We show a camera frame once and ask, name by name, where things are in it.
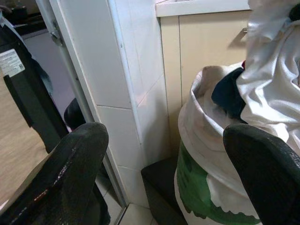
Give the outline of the white countertop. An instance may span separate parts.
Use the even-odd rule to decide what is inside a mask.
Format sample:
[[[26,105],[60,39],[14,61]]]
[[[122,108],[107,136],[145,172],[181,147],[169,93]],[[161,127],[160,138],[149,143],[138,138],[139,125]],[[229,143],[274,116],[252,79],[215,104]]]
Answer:
[[[157,17],[249,10],[248,0],[166,0],[155,6]]]

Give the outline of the white washer label sticker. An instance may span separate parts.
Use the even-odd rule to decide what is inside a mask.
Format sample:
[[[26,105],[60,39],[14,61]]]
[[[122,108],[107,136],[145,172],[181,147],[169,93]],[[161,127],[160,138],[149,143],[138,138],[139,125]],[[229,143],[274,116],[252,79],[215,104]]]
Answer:
[[[15,49],[0,53],[0,68],[4,76],[12,77],[25,70],[20,57]]]

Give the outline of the wood-grain board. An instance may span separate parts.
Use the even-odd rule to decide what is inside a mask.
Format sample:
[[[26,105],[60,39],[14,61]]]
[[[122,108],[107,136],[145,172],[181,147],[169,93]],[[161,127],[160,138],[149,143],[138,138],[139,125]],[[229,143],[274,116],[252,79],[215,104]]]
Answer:
[[[0,75],[0,206],[46,155],[44,143],[27,125]]]

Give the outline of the grey metal door frame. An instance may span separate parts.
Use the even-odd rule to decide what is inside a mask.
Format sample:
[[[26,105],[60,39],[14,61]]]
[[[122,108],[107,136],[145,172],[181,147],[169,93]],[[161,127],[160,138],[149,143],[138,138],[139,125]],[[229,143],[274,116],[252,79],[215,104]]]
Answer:
[[[49,33],[53,28],[53,20],[57,22],[60,29],[64,44],[63,46],[58,47],[67,67],[72,89],[86,122],[100,122],[101,119],[97,112],[97,106],[92,97],[81,60],[78,57],[75,42],[72,39],[71,31],[67,25],[59,0],[36,0],[36,3]],[[120,186],[120,176],[116,171],[117,167],[110,149],[107,149],[106,151],[103,164],[110,179],[111,187],[114,189],[114,193],[107,191],[104,196],[104,199],[107,200],[108,210],[112,217],[110,225],[120,225],[122,217],[127,209],[127,201],[124,198],[124,189]]]

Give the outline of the white green-printed laundry bag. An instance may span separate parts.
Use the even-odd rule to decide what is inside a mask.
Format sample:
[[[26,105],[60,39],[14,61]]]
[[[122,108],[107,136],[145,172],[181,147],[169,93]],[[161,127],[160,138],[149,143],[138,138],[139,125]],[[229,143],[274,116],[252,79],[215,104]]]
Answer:
[[[204,67],[179,113],[174,190],[187,225],[262,225],[223,145],[224,129],[237,120],[211,98],[216,84],[237,68],[240,63]]]

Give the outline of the navy garment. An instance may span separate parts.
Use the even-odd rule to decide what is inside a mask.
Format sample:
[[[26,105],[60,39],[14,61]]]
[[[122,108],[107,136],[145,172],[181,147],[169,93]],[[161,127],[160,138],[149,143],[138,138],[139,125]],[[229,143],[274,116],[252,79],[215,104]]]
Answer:
[[[242,123],[247,124],[247,122],[241,119],[241,113],[246,103],[240,96],[236,84],[236,80],[243,72],[244,69],[239,67],[222,78],[216,84],[211,99],[216,105],[220,106],[230,118],[240,120]]]

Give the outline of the white garment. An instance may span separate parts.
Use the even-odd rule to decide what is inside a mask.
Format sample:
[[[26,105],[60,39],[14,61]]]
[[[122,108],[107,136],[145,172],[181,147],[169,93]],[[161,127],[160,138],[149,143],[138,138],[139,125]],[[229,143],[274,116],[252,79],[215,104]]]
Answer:
[[[287,143],[300,155],[300,0],[248,0],[245,71],[237,79],[241,118]]]

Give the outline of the metal door latch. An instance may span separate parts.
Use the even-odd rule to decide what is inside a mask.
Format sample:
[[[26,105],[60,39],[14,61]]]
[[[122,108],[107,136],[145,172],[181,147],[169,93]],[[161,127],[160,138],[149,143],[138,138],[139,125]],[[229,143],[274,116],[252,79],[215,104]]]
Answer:
[[[53,42],[57,46],[63,46],[64,41],[63,41],[63,38],[61,37],[60,29],[55,20],[52,21],[52,31],[50,32],[50,35],[51,35]]]

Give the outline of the black washing machine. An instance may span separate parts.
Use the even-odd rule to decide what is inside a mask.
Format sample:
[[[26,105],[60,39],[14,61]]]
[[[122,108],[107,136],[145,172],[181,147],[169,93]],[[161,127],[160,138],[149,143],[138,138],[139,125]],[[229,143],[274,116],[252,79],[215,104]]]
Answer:
[[[25,70],[9,77],[0,68],[0,75],[27,125],[44,143],[47,157],[70,131],[63,113],[75,95],[59,48],[48,31],[25,28],[25,34],[19,34],[8,20],[14,9],[24,6],[0,0],[0,53],[15,49]]]

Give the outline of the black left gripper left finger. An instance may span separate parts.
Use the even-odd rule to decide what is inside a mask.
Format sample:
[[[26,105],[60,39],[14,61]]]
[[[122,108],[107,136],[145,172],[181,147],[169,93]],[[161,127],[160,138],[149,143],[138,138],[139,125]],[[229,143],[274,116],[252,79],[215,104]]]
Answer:
[[[62,138],[0,210],[0,225],[109,225],[96,185],[108,142],[98,122]]]

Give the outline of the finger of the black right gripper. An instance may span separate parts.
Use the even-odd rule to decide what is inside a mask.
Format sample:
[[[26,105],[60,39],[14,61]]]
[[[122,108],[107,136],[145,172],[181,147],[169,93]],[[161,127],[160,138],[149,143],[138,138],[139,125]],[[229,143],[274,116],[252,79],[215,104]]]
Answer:
[[[290,13],[289,18],[292,22],[300,20],[300,4],[295,5]]]

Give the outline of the beige cabinet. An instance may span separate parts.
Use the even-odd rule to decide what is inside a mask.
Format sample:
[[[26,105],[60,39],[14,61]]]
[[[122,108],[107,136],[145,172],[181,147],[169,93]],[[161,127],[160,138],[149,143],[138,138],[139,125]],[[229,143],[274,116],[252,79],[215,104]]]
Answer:
[[[178,115],[197,73],[204,66],[245,59],[246,42],[234,39],[247,27],[249,10],[160,18],[172,155],[179,150]]]

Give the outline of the black low stand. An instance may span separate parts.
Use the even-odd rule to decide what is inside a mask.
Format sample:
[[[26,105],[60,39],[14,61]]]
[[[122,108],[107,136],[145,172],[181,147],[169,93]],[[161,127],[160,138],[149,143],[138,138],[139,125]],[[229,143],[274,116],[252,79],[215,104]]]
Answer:
[[[159,225],[188,225],[175,197],[177,160],[170,157],[141,170],[150,211]]]

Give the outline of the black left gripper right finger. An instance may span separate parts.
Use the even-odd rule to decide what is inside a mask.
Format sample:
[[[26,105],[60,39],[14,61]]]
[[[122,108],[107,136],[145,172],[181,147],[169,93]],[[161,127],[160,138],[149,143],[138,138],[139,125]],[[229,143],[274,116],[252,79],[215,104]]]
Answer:
[[[225,151],[263,225],[300,225],[300,156],[248,124],[223,132]]]

